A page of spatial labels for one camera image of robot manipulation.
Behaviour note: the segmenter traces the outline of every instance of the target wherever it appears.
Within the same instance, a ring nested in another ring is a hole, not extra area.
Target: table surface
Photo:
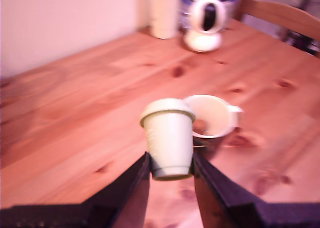
[[[231,20],[216,51],[146,30],[1,83],[1,207],[80,203],[146,150],[139,115],[195,94],[240,106],[208,159],[268,202],[320,201],[320,59]],[[202,227],[193,179],[150,183],[146,228]]]

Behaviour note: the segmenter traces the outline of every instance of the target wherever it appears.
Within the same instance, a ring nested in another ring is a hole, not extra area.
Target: wooden chair
[[[320,19],[299,8],[272,1],[240,0],[234,18],[241,21],[245,14],[320,41]]]

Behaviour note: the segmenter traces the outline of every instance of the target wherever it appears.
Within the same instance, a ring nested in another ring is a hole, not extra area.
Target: white ring-shaped object
[[[212,3],[216,8],[215,22],[212,28],[208,31],[203,30],[204,22],[204,12],[205,6]],[[197,0],[192,3],[190,7],[190,23],[192,29],[204,33],[204,34],[214,34],[223,28],[224,23],[227,20],[227,13],[224,4],[219,0]]]

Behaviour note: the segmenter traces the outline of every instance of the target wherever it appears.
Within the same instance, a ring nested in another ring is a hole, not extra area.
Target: white bottle
[[[151,0],[151,34],[166,39],[176,36],[180,0]]]

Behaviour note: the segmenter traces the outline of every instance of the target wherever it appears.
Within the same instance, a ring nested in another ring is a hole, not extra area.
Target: white mug
[[[193,136],[199,138],[223,137],[234,130],[243,110],[232,106],[223,99],[210,95],[194,95],[184,99],[187,105],[195,111],[196,119],[206,122],[206,134],[195,131]]]
[[[180,99],[157,100],[145,108],[140,125],[146,133],[154,180],[173,181],[192,176],[195,119],[195,113]]]

